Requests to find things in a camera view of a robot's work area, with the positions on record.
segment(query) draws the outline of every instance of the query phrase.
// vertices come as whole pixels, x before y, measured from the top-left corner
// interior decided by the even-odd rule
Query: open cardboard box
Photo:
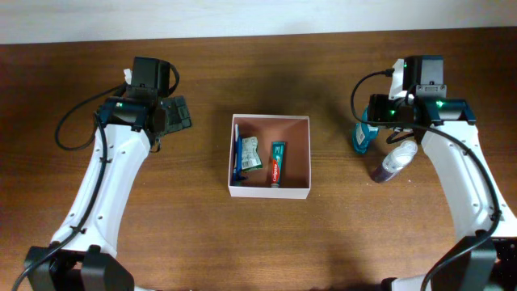
[[[243,172],[241,186],[233,185],[234,134],[238,124],[241,137],[257,137],[258,156],[263,168]],[[311,186],[310,131],[308,116],[234,114],[229,150],[228,188],[232,197],[305,199]],[[285,141],[280,188],[271,187],[271,143]]]

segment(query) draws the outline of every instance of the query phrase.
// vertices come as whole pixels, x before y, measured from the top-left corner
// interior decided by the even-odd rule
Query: red toothpaste label
[[[273,160],[273,173],[271,174],[271,182],[278,183],[279,177],[280,177],[280,175],[279,175],[278,162]]]

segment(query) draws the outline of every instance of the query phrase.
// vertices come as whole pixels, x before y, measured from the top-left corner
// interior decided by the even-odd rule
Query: robotic arm
[[[171,88],[170,71],[176,79]],[[182,96],[169,98],[179,82],[172,64],[136,57],[133,71],[125,73],[127,83],[98,110],[93,154],[72,208],[53,235],[51,246],[32,247],[27,254],[25,266],[29,268],[54,247],[68,242],[28,274],[35,291],[143,290],[115,260],[120,220],[133,180],[150,149],[156,144],[159,151],[161,138],[191,127],[191,119]],[[95,195],[99,177],[102,182]],[[93,208],[88,210],[92,199]],[[85,216],[86,222],[69,240]]]
[[[464,100],[445,98],[443,58],[407,57],[392,72],[389,95],[371,96],[367,122],[413,130],[438,173],[457,244],[427,276],[386,279],[384,290],[515,290],[517,219],[483,157],[472,110]],[[473,247],[489,232],[490,238]]]

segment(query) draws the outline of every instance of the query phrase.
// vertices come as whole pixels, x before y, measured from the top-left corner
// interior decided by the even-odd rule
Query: toothpaste tube
[[[271,187],[280,187],[280,172],[282,171],[282,160],[284,159],[285,142],[275,141],[271,146]]]

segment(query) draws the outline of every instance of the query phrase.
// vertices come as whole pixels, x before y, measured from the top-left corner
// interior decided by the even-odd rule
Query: wooden table
[[[1,46],[0,289],[22,271],[30,246],[49,243],[85,174],[91,148],[59,150],[57,122],[122,82],[134,56],[176,64],[176,92],[187,97],[194,125],[164,138],[133,184],[117,259],[139,285],[353,290],[422,274],[455,243],[438,177],[420,150],[396,179],[373,183],[368,172],[392,147],[383,133],[368,154],[354,153],[351,90],[400,57],[442,54],[448,97],[469,101],[485,157],[517,212],[516,51],[515,28]],[[390,83],[364,83],[358,108]],[[99,104],[69,120],[65,142],[89,137]],[[310,116],[307,200],[229,197],[234,113]]]

